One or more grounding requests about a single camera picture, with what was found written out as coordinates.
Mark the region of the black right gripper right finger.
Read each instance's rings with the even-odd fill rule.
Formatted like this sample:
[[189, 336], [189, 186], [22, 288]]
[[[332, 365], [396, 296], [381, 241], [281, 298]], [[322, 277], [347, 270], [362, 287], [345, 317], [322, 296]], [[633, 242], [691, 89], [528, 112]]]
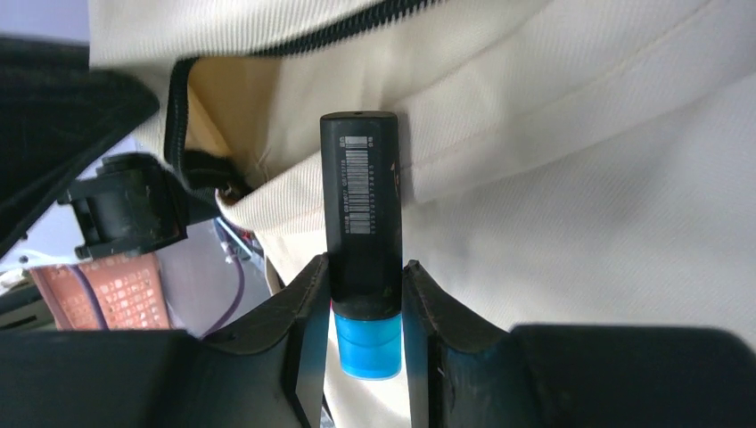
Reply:
[[403, 272], [414, 427], [752, 427], [755, 355], [712, 328], [518, 325], [504, 331]]

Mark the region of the black blue highlighter marker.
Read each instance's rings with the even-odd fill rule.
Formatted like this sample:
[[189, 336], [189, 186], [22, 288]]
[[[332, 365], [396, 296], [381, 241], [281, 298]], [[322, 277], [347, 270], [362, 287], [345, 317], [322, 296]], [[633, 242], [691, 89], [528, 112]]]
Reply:
[[398, 117], [320, 119], [325, 233], [342, 371], [390, 379], [402, 366], [403, 261]]

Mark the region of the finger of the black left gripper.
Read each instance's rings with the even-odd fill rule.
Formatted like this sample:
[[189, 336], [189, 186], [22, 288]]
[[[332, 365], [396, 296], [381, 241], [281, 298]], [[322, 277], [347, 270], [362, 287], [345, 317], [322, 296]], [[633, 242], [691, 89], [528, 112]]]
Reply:
[[71, 181], [159, 109], [136, 78], [91, 70], [84, 43], [1, 38], [1, 252]]

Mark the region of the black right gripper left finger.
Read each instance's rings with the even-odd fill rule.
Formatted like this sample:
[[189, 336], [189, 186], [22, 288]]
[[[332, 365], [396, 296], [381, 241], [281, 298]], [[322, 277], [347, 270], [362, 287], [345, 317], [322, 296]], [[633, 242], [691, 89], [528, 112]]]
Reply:
[[197, 339], [179, 330], [1, 335], [4, 427], [317, 427], [328, 260]]

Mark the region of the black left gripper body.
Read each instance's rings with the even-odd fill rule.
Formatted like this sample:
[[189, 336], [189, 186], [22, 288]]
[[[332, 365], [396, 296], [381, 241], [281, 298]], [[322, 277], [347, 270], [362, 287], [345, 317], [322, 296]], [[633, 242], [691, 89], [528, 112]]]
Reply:
[[74, 211], [84, 237], [75, 248], [81, 260], [144, 255], [187, 237], [184, 188], [143, 152], [103, 158], [95, 177], [74, 181], [58, 203]]

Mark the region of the cream canvas backpack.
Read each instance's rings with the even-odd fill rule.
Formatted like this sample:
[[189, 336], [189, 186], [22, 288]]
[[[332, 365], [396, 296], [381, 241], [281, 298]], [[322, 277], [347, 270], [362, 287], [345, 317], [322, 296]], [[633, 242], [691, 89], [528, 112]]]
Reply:
[[399, 117], [404, 252], [521, 341], [706, 336], [663, 386], [530, 376], [546, 425], [752, 427], [752, 1], [92, 1], [90, 63], [157, 96], [136, 139], [291, 281], [325, 250], [319, 119]]

